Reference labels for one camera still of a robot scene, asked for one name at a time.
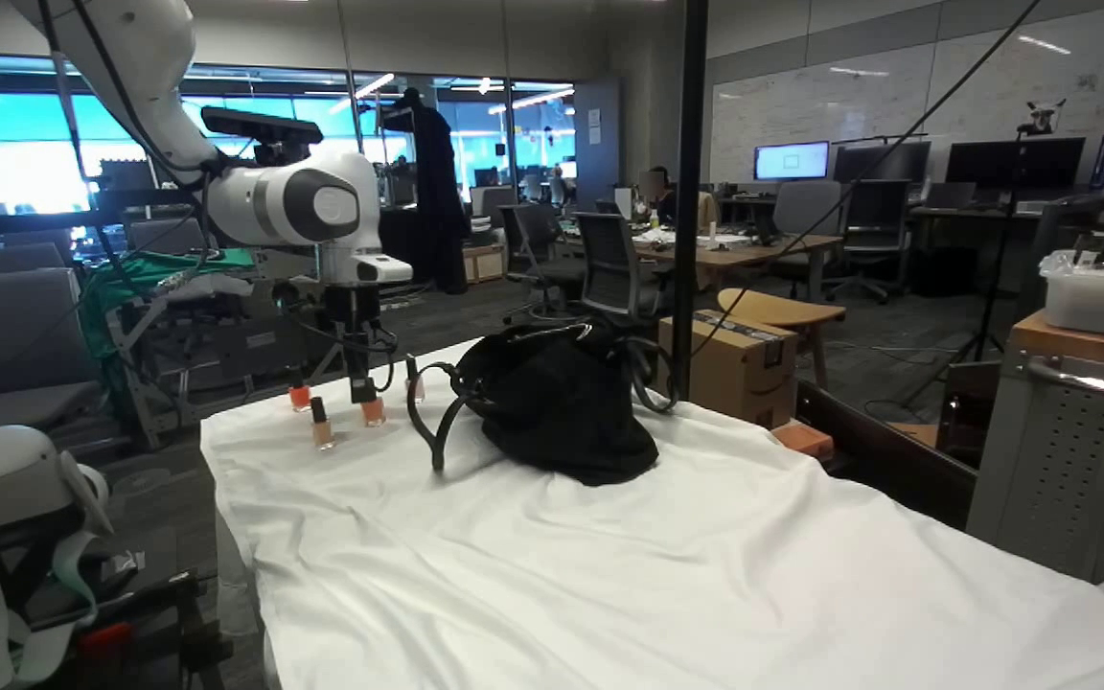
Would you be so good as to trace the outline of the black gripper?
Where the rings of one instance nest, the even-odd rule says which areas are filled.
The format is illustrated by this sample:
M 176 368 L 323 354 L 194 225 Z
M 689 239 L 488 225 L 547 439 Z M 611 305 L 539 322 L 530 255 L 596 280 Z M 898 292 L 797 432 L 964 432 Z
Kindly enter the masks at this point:
M 345 361 L 350 400 L 371 402 L 371 331 L 380 327 L 380 292 L 377 289 L 327 289 L 323 292 L 323 318 L 334 327 L 334 342 Z

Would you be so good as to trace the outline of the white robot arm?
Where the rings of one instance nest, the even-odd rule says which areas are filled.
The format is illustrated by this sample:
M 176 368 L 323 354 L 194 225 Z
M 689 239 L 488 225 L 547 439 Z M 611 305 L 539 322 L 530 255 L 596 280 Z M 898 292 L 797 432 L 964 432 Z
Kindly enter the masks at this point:
M 309 120 L 185 108 L 194 57 L 187 0 L 6 0 L 77 70 L 107 116 L 187 190 L 220 235 L 256 248 L 305 248 L 295 275 L 339 318 L 350 393 L 377 402 L 369 373 L 377 294 L 415 267 L 385 248 L 380 176 Z

